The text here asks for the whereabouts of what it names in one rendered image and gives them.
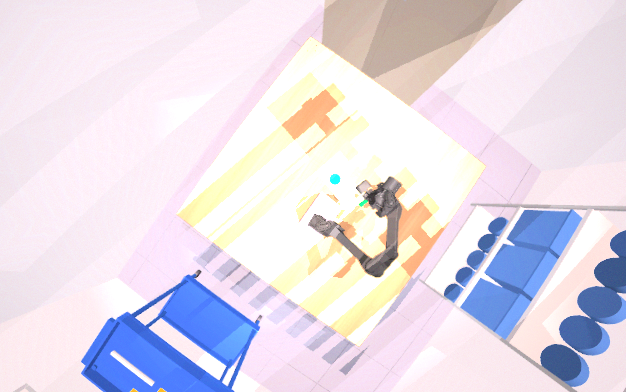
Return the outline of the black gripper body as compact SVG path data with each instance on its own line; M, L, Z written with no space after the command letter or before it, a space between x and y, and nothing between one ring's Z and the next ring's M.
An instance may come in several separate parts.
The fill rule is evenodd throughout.
M358 190L358 192L360 194L364 193L366 191L366 193L364 194L364 196L366 197L367 201L371 204L371 206L374 204L372 202L372 197L373 195L376 193L369 189L372 185L369 183L368 180L364 180L362 183L360 183L356 189ZM369 190L368 190L369 189ZM373 207L373 206L372 206ZM377 217L378 218L383 218L386 214L385 214L385 210L384 210L384 206L380 208L379 211L376 212Z

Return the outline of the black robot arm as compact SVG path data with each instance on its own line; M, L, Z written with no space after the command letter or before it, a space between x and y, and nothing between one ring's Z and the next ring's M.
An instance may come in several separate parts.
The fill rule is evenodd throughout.
M371 258L363 250L358 248L349 238L344 235L343 229L335 221L326 221L320 215L314 214L308 226L325 237L333 237L341 243L359 261L366 274L372 277L382 277L392 262L398 257L399 248L399 222L402 217L403 207L395 194L402 187L402 183L393 176L388 176L385 182L377 185L376 192L372 197L372 206L378 211L384 206L387 218L386 249ZM379 191L379 193L377 193Z

